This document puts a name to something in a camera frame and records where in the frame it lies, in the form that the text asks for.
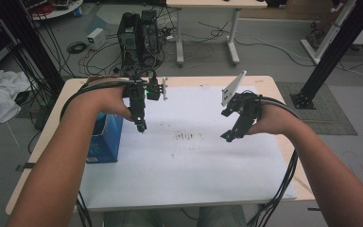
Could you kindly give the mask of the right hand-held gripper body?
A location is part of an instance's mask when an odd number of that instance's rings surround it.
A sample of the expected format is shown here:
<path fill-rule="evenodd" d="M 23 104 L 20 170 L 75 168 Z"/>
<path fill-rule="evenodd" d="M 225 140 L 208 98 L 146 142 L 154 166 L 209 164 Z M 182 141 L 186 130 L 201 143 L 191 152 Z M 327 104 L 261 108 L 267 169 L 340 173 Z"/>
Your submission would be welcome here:
<path fill-rule="evenodd" d="M 231 114 L 238 114 L 238 117 L 240 115 L 249 116 L 252 125 L 260 113 L 261 97 L 252 91 L 237 92 L 246 74 L 246 70 L 241 71 L 221 90 L 221 106 L 224 108 L 221 114 L 226 117 Z"/>

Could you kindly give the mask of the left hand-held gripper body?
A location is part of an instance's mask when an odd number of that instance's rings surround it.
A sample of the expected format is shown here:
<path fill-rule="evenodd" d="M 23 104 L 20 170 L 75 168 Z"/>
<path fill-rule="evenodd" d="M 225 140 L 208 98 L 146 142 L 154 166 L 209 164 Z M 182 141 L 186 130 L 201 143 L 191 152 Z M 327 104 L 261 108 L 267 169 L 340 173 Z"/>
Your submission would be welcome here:
<path fill-rule="evenodd" d="M 126 97 L 130 100 L 130 112 L 134 123 L 145 122 L 146 99 L 158 101 L 162 97 L 164 100 L 167 100 L 166 82 L 166 77 L 163 77 L 162 83 L 159 83 L 155 77 L 152 77 L 149 80 L 132 80 L 127 85 Z"/>

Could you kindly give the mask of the blue plastic container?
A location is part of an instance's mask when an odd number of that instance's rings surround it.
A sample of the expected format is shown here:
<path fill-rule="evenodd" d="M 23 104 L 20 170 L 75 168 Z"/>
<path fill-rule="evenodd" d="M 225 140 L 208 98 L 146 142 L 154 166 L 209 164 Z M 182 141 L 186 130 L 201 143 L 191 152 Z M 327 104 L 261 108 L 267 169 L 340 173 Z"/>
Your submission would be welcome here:
<path fill-rule="evenodd" d="M 100 113 L 95 120 L 87 155 L 88 164 L 116 163 L 123 127 L 122 116 Z"/>

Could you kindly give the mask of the person's right hand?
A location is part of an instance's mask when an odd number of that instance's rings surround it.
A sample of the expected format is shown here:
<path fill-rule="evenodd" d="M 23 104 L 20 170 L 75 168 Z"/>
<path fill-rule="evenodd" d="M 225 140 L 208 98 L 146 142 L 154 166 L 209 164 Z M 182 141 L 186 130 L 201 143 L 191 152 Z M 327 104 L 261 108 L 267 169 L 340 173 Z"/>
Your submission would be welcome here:
<path fill-rule="evenodd" d="M 273 104 L 263 104 L 262 115 L 248 130 L 248 135 L 265 132 L 289 136 L 301 125 L 302 122 L 289 111 Z"/>

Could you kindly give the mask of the person's left hand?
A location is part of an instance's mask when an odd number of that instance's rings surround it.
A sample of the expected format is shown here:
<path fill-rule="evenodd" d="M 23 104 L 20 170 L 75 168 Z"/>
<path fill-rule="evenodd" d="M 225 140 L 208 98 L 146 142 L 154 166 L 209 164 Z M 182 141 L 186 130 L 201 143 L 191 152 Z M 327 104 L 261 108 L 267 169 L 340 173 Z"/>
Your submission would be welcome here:
<path fill-rule="evenodd" d="M 128 121 L 132 120 L 131 112 L 123 100 L 124 86 L 96 89 L 75 97 L 68 105 L 67 111 L 89 114 L 96 117 L 99 113 L 117 114 Z"/>

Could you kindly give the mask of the white paper sheet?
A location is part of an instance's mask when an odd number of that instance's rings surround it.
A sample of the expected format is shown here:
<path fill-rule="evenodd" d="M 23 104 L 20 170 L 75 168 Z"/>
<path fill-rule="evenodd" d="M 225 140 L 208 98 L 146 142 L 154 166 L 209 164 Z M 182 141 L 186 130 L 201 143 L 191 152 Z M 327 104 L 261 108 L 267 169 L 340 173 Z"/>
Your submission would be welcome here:
<path fill-rule="evenodd" d="M 221 89 L 171 87 L 149 101 L 147 130 L 123 124 L 118 160 L 88 164 L 81 194 L 92 210 L 204 205 L 270 200 L 286 163 L 274 136 L 227 142 L 238 115 L 222 115 Z"/>

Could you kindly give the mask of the black computer tower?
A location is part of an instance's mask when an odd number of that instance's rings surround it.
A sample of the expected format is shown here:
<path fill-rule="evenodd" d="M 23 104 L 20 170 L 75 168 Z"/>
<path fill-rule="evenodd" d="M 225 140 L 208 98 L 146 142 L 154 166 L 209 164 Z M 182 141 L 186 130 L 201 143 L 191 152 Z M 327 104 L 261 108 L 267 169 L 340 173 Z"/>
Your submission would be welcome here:
<path fill-rule="evenodd" d="M 122 15 L 117 38 L 122 52 L 124 65 L 132 66 L 142 61 L 144 54 L 144 39 L 140 23 L 140 15 L 125 12 Z"/>
<path fill-rule="evenodd" d="M 143 29 L 144 45 L 148 53 L 160 53 L 159 30 L 157 25 L 157 11 L 143 10 L 140 18 Z"/>

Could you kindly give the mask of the small white box device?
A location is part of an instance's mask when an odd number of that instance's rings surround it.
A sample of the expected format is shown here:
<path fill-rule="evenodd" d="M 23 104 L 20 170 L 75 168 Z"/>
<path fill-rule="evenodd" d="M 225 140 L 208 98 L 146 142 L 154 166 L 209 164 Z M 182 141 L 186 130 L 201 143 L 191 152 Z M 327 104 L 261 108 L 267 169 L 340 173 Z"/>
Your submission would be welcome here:
<path fill-rule="evenodd" d="M 106 42 L 104 29 L 96 28 L 87 36 L 87 40 L 93 50 L 98 50 Z"/>

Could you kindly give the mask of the person's grey clothing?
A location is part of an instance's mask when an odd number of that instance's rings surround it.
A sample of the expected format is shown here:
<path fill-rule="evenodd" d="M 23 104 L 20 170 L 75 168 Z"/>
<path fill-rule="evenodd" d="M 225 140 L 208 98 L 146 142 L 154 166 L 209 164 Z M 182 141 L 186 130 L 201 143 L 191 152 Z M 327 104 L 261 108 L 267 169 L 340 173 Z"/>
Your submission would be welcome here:
<path fill-rule="evenodd" d="M 104 227 L 165 227 L 154 210 L 109 212 L 103 215 Z M 200 207 L 196 227 L 247 227 L 241 205 Z"/>

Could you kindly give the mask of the grey floor mat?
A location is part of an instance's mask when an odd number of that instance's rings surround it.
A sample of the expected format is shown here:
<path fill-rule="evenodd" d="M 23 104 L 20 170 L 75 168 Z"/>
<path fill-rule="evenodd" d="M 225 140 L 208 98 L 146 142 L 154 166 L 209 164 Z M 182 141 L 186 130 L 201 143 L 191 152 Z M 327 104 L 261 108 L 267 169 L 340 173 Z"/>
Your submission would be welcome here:
<path fill-rule="evenodd" d="M 357 135 L 346 114 L 341 109 L 329 87 L 323 84 L 313 99 L 314 108 L 297 109 L 291 95 L 303 87 L 300 82 L 276 83 L 285 104 L 291 108 L 315 133 L 325 135 Z"/>

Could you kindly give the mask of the white metal stand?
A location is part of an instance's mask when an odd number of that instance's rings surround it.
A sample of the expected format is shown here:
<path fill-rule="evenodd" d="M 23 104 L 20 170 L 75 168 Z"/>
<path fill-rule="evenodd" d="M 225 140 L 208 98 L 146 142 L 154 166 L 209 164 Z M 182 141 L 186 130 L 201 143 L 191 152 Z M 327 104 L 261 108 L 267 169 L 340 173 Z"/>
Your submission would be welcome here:
<path fill-rule="evenodd" d="M 333 6 L 320 21 L 313 25 L 313 30 L 301 40 L 314 64 L 318 64 L 328 46 L 340 31 L 343 22 L 355 6 L 356 0 L 331 0 Z"/>

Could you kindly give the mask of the white desk with metal legs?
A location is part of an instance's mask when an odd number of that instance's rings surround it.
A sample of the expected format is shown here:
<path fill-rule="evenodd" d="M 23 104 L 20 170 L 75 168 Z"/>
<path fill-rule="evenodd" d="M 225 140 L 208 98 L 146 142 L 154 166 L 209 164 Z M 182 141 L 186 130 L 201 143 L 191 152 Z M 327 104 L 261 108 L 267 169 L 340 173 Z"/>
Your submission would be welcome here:
<path fill-rule="evenodd" d="M 183 40 L 182 40 L 182 10 L 185 8 L 206 9 L 232 9 L 232 27 L 230 35 L 226 37 L 232 63 L 237 65 L 240 59 L 234 44 L 234 36 L 238 25 L 238 18 L 242 9 L 265 9 L 268 4 L 265 0 L 165 0 L 166 4 L 177 10 L 177 41 L 176 63 L 179 67 L 184 64 Z"/>

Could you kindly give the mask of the round white table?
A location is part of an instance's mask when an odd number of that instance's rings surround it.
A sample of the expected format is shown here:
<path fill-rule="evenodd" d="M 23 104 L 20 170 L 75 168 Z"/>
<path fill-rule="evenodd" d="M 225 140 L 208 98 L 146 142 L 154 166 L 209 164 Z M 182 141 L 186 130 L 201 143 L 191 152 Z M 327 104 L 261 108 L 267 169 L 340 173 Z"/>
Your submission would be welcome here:
<path fill-rule="evenodd" d="M 60 17 L 67 13 L 80 16 L 83 0 L 21 0 L 34 21 Z"/>

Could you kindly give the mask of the white cloth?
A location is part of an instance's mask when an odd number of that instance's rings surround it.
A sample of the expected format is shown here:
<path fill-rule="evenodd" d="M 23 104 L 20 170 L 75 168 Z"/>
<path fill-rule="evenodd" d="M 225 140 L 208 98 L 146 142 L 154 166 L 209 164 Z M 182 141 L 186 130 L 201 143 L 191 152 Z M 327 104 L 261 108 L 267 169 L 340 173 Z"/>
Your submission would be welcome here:
<path fill-rule="evenodd" d="M 0 124 L 5 123 L 21 111 L 15 98 L 30 90 L 30 82 L 24 72 L 0 70 Z"/>

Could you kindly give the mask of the black metal frame post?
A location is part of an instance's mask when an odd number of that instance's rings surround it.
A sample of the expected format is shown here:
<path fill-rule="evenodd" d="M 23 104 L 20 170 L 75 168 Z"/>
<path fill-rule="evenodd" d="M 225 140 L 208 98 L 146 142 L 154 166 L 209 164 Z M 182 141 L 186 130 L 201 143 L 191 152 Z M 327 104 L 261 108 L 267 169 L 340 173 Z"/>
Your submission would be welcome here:
<path fill-rule="evenodd" d="M 296 109 L 314 109 L 313 99 L 316 93 L 362 30 L 363 0 L 355 0 L 354 8 L 343 22 L 337 36 L 326 48 L 308 81 L 297 94 L 290 95 Z"/>
<path fill-rule="evenodd" d="M 48 53 L 46 52 L 37 29 L 21 0 L 0 0 L 0 19 L 9 31 L 20 40 L 28 55 L 43 75 L 46 85 L 53 96 L 58 96 L 64 80 Z"/>

